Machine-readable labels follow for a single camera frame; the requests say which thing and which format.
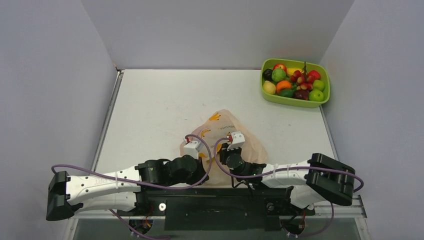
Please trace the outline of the green guava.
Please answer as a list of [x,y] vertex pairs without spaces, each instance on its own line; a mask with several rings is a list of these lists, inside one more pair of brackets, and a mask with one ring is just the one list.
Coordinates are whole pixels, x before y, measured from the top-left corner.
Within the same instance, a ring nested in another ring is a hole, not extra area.
[[273,82],[281,82],[287,77],[286,72],[282,68],[276,68],[272,71],[271,79]]

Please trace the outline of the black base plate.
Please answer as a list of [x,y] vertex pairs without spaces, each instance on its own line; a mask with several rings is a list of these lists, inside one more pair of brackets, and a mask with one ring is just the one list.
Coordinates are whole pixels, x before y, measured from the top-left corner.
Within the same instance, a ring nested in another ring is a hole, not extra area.
[[191,188],[146,190],[130,200],[122,217],[164,217],[166,231],[279,231],[282,220],[313,216],[315,210],[291,204],[292,187]]

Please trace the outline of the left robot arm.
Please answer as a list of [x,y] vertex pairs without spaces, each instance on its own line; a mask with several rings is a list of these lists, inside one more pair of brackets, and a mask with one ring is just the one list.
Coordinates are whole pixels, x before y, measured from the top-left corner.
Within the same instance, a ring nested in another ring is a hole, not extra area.
[[85,172],[86,176],[54,171],[47,191],[47,221],[61,221],[75,214],[91,210],[112,209],[133,211],[143,215],[149,201],[138,193],[154,190],[190,189],[209,180],[212,168],[204,168],[201,158],[183,155],[173,160],[151,159],[129,168],[109,173],[98,173],[74,165],[63,164]]

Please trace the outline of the green plastic fruit tray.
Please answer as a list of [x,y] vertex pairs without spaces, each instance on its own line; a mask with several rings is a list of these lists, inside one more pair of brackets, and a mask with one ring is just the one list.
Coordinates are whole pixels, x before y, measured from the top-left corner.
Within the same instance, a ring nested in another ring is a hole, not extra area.
[[262,97],[272,103],[316,108],[330,99],[327,71],[305,61],[270,58],[261,68]]

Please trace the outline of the red apple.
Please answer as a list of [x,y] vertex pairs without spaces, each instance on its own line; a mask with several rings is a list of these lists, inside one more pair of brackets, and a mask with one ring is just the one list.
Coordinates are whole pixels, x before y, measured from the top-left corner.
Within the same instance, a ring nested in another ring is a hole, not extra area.
[[276,69],[281,69],[283,70],[285,73],[287,73],[287,67],[283,64],[283,63],[277,63],[273,66],[273,70]]

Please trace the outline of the red grape bunch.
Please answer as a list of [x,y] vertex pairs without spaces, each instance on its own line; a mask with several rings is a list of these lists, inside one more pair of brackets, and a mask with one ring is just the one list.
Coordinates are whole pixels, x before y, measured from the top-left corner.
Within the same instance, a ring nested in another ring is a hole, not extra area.
[[302,71],[295,71],[292,76],[289,77],[289,81],[292,84],[292,90],[308,90],[313,89],[313,82],[316,80],[313,76],[308,76],[308,66],[306,62],[303,63],[303,67],[300,68]]

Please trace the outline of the translucent orange plastic bag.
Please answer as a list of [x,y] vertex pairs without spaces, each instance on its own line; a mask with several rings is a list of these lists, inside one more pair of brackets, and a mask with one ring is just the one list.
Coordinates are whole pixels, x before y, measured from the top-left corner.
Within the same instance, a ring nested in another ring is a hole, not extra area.
[[226,109],[215,112],[203,125],[196,128],[189,136],[189,141],[198,141],[193,137],[199,136],[206,142],[206,146],[199,148],[198,156],[202,159],[202,163],[197,172],[192,175],[193,180],[189,181],[189,185],[198,182],[206,173],[208,167],[211,167],[208,176],[204,179],[202,185],[208,187],[223,187],[230,183],[230,176],[224,173],[217,165],[213,154],[215,143],[220,138],[228,137],[233,132],[240,131],[245,138],[245,143],[241,146],[241,157],[248,163],[264,164],[268,160],[268,153],[262,143],[245,128],[241,122]]

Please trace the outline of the yellow lemon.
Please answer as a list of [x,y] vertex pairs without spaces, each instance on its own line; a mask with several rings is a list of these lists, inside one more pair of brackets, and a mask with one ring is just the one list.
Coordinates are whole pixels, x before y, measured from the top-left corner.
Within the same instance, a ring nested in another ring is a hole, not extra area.
[[263,85],[262,85],[262,89],[265,93],[270,94],[270,95],[275,95],[276,94],[276,85],[268,80],[265,80]]

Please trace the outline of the orange fruit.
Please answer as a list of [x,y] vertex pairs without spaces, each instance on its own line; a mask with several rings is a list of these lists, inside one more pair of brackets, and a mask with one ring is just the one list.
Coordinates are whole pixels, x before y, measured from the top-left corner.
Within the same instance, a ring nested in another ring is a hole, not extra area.
[[289,80],[279,81],[275,86],[275,93],[279,94],[284,89],[291,89],[292,83]]

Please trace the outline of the yellow banana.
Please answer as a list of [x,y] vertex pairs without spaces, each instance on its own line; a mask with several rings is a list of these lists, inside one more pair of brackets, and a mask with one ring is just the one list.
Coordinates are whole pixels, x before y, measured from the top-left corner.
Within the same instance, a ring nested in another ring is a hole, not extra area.
[[296,68],[296,67],[288,67],[286,69],[286,74],[290,77],[290,76],[293,76],[296,71],[301,72],[302,69],[301,68]]

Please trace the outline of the green lime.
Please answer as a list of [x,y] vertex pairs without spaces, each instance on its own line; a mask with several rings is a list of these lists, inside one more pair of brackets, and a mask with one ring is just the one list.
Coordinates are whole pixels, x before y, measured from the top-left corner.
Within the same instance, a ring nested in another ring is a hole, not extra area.
[[294,91],[293,91],[292,89],[285,88],[285,89],[282,89],[282,90],[278,93],[278,95],[279,95],[280,97],[292,98],[292,97],[294,96]]

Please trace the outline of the green apple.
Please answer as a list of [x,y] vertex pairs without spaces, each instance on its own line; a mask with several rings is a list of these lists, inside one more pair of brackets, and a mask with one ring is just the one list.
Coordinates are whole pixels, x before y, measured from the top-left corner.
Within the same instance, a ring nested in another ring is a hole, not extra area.
[[312,83],[312,87],[314,90],[323,92],[326,88],[326,84],[324,81],[317,79]]

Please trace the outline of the dark purple plum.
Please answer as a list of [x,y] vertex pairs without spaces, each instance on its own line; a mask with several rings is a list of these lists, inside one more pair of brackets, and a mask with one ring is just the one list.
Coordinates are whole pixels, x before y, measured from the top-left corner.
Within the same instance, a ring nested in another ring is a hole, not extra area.
[[309,93],[310,92],[308,90],[300,89],[300,90],[294,91],[292,97],[294,99],[308,101],[309,100]]

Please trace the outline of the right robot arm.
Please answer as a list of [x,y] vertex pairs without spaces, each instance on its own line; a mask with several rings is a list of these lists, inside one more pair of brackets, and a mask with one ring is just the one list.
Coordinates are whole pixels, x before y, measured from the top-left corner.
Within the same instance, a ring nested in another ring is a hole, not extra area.
[[238,182],[254,190],[288,190],[282,207],[289,214],[322,201],[339,206],[352,204],[355,169],[322,153],[287,165],[248,162],[242,158],[240,147],[231,148],[228,143],[217,153],[219,167]]

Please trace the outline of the aluminium table rail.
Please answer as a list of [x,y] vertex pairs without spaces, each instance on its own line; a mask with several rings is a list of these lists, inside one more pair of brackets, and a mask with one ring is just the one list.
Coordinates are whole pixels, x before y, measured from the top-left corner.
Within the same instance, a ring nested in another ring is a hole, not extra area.
[[[110,97],[110,101],[108,104],[108,108],[106,111],[106,115],[103,121],[103,125],[101,128],[101,132],[100,132],[100,137],[99,137],[99,141],[96,147],[96,152],[95,152],[95,156],[93,159],[93,162],[91,164],[91,171],[96,171],[96,168],[98,166],[99,163],[99,159],[100,159],[100,155],[102,152],[102,148],[103,148],[103,144],[104,144],[104,140],[108,131],[108,127],[109,127],[109,123],[111,120],[111,116],[113,114],[113,110],[114,110],[114,106],[116,103],[116,99],[119,93],[119,89],[120,89],[120,85],[122,83],[122,78],[124,76],[124,69],[121,69],[117,72],[117,76],[115,79],[115,83],[114,83],[114,87],[113,87],[113,91]],[[76,218],[71,218],[70,220],[68,220],[67,225],[66,225],[66,229],[64,232],[64,235],[62,237],[63,240],[73,240],[74,239],[74,235],[76,233],[77,230],[77,225],[78,225],[78,219]]]

